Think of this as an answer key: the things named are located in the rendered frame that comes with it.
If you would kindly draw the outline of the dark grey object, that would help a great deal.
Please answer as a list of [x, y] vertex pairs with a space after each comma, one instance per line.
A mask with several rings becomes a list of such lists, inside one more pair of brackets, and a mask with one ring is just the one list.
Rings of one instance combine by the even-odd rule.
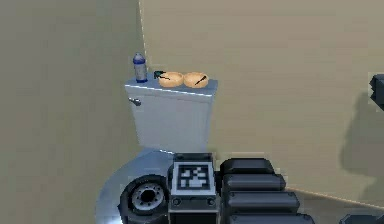
[[384, 214], [380, 216], [348, 214], [339, 221], [339, 224], [384, 224]]

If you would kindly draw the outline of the black wall fixture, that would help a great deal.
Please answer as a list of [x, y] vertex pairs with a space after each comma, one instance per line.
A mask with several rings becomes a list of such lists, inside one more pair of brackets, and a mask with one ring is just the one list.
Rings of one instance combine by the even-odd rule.
[[384, 74], [375, 74], [369, 84], [372, 90], [370, 98], [384, 111]]

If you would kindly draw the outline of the blue and grey bottle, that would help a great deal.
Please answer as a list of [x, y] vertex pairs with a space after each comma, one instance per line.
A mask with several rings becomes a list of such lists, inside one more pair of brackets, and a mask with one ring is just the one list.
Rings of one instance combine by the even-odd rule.
[[147, 67], [146, 67], [146, 59], [141, 53], [136, 53], [132, 59], [135, 77], [138, 83], [147, 82]]

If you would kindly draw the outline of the tan round bowl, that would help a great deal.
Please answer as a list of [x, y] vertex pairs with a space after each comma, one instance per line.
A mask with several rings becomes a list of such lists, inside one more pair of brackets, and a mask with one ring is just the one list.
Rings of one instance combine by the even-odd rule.
[[160, 75], [158, 81], [162, 87], [173, 88], [184, 83], [184, 76], [178, 72], [165, 72]]
[[209, 83], [209, 77], [205, 73], [190, 72], [184, 75], [184, 84], [190, 88], [204, 88]]

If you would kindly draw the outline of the white toilet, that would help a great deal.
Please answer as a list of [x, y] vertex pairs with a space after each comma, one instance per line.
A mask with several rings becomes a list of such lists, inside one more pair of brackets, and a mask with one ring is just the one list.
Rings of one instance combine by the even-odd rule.
[[216, 80], [203, 88], [166, 88], [155, 79], [125, 83], [141, 151], [104, 184], [96, 202], [96, 224], [123, 224], [118, 204], [124, 188], [134, 179], [166, 174], [175, 152], [207, 150], [217, 86]]

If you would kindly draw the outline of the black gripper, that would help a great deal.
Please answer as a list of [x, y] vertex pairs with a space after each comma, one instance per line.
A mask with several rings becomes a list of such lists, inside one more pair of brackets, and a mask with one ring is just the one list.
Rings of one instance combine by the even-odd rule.
[[130, 182], [120, 196], [123, 224], [168, 224], [169, 193], [166, 178], [144, 175]]

